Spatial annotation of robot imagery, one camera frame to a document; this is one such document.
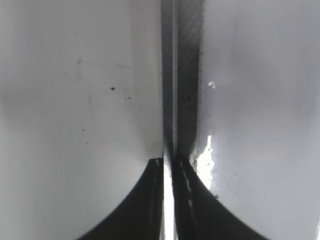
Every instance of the white plastic wall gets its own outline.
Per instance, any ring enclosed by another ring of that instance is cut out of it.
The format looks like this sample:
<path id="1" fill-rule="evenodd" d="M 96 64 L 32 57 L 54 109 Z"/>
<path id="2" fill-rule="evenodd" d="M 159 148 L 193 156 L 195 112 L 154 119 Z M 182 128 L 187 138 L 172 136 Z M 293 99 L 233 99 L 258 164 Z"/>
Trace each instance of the white plastic wall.
<path id="1" fill-rule="evenodd" d="M 319 239 L 320 2 L 204 5 L 198 173 L 271 240 Z"/>
<path id="2" fill-rule="evenodd" d="M 80 237 L 161 156 L 159 17 L 157 0 L 1 0 L 0 239 Z"/>

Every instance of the white panel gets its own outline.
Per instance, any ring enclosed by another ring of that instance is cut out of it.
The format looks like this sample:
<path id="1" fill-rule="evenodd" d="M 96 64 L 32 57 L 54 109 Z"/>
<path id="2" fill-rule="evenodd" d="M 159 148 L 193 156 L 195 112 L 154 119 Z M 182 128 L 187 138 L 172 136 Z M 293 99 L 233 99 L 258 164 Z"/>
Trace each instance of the white panel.
<path id="1" fill-rule="evenodd" d="M 317 237 L 319 26 L 315 0 L 205 2 L 197 171 L 272 240 Z"/>
<path id="2" fill-rule="evenodd" d="M 80 237 L 161 156 L 158 5 L 1 0 L 1 239 Z"/>

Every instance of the vertical gap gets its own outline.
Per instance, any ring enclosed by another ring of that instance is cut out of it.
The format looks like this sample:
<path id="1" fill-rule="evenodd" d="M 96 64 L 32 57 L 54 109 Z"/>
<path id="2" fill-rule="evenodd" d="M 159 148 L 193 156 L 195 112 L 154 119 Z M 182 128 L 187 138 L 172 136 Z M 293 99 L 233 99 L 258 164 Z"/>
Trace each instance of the vertical gap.
<path id="1" fill-rule="evenodd" d="M 161 70 L 163 115 L 163 240 L 176 240 L 172 161 L 178 140 L 176 0 L 161 0 Z"/>

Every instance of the white surface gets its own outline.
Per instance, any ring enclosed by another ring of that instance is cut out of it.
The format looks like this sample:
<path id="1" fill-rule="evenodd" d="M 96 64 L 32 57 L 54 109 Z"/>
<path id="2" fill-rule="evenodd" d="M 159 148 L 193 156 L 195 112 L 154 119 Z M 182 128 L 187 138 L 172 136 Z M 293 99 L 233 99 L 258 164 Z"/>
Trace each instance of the white surface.
<path id="1" fill-rule="evenodd" d="M 161 156 L 158 4 L 0 2 L 1 239 L 80 237 Z"/>
<path id="2" fill-rule="evenodd" d="M 319 26 L 319 1 L 205 2 L 198 155 L 212 151 L 210 191 L 272 240 L 320 238 Z"/>

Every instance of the curved black edge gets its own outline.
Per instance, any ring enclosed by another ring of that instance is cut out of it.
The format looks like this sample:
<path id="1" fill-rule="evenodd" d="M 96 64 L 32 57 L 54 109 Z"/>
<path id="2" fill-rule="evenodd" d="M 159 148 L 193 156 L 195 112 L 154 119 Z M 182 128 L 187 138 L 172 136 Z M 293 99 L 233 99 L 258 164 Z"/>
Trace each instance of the curved black edge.
<path id="1" fill-rule="evenodd" d="M 163 179 L 163 159 L 150 159 L 123 202 L 78 240 L 159 240 Z"/>
<path id="2" fill-rule="evenodd" d="M 267 240 L 230 213 L 203 185 L 187 158 L 172 164 L 179 240 Z"/>

